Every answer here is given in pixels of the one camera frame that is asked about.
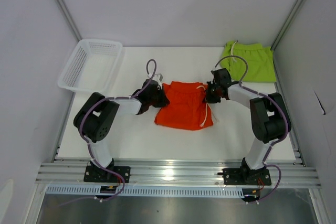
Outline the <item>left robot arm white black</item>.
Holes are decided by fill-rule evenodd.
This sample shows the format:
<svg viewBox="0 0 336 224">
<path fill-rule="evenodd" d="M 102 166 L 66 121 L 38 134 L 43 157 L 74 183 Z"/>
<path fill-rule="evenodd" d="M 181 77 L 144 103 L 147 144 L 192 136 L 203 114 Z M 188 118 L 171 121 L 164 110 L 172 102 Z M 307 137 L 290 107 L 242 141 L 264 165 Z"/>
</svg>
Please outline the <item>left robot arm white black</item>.
<svg viewBox="0 0 336 224">
<path fill-rule="evenodd" d="M 87 143 L 91 161 L 97 166 L 95 175 L 102 182 L 108 182 L 114 176 L 114 169 L 110 166 L 113 157 L 104 139 L 116 117 L 141 115 L 151 106 L 163 108 L 169 104 L 160 79 L 146 79 L 142 88 L 128 97 L 105 97 L 94 92 L 88 98 L 73 124 Z"/>
</svg>

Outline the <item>orange shorts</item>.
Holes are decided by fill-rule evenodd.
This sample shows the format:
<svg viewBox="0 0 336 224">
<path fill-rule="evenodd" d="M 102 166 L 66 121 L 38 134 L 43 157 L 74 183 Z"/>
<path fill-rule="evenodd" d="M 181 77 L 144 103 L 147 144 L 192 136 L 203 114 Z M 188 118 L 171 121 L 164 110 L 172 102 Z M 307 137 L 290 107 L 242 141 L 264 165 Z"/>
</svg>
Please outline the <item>orange shorts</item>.
<svg viewBox="0 0 336 224">
<path fill-rule="evenodd" d="M 163 84 L 170 104 L 161 108 L 154 123 L 180 130 L 197 131 L 214 125 L 211 107 L 204 102 L 207 85 L 172 81 Z"/>
</svg>

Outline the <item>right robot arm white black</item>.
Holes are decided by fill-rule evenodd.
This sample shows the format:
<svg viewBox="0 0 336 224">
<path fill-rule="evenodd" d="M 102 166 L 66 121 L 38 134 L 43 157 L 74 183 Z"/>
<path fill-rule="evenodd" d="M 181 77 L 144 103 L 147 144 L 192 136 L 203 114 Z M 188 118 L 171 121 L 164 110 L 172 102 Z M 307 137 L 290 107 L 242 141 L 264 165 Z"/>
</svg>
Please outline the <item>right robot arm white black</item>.
<svg viewBox="0 0 336 224">
<path fill-rule="evenodd" d="M 246 167 L 240 170 L 240 179 L 251 184 L 258 179 L 258 169 L 266 166 L 266 160 L 274 145 L 283 141 L 291 130 L 289 115 L 280 93 L 264 94 L 233 81 L 227 69 L 212 71 L 213 81 L 207 83 L 206 103 L 220 103 L 221 99 L 237 102 L 250 109 L 251 128 L 255 139 L 249 153 L 243 159 Z"/>
</svg>

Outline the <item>lime green shorts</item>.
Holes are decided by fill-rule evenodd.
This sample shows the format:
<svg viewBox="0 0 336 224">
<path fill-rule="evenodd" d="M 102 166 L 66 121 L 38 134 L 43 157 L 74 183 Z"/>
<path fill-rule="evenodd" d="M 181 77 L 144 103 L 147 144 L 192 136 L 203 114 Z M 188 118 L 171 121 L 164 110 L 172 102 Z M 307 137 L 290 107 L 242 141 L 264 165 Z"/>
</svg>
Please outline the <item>lime green shorts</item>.
<svg viewBox="0 0 336 224">
<path fill-rule="evenodd" d="M 220 65 L 232 79 L 244 82 L 276 82 L 273 51 L 262 44 L 244 45 L 229 41 L 224 46 Z"/>
</svg>

